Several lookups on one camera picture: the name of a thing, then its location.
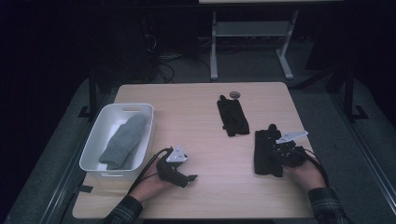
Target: human hand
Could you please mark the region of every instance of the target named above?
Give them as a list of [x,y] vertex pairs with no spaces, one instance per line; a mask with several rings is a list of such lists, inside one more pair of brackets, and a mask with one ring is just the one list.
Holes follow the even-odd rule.
[[142,178],[142,181],[129,193],[130,196],[137,199],[139,202],[143,202],[150,199],[165,189],[172,188],[174,184],[163,181],[158,177],[157,162],[160,158],[151,164]]
[[283,170],[306,192],[311,189],[326,188],[322,174],[311,161],[306,161],[303,165],[294,168],[284,166]]

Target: white plastic bin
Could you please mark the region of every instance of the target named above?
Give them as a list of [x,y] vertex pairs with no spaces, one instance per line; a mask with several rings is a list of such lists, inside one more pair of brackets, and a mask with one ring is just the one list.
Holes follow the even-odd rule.
[[[107,170],[107,164],[99,162],[107,142],[116,130],[135,113],[147,117],[146,127],[138,143],[131,169]],[[100,178],[136,179],[149,160],[151,142],[154,135],[154,108],[149,104],[112,104],[106,105],[93,124],[90,136],[85,144],[79,166],[82,170]]]

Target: gray cloth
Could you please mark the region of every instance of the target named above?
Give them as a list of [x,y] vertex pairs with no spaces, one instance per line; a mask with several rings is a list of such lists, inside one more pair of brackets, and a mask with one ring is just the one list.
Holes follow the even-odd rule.
[[122,169],[128,154],[134,155],[131,151],[136,149],[146,126],[146,121],[143,114],[135,114],[117,129],[99,158],[99,162],[107,164],[107,170]]

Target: plaid sleeve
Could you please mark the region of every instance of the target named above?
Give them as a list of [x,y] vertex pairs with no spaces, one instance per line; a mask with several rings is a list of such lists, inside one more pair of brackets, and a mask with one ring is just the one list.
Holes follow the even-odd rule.
[[308,191],[308,197],[318,223],[353,223],[344,212],[333,189],[311,189]]
[[131,196],[125,196],[99,224],[132,224],[137,221],[142,210],[143,206],[138,200]]

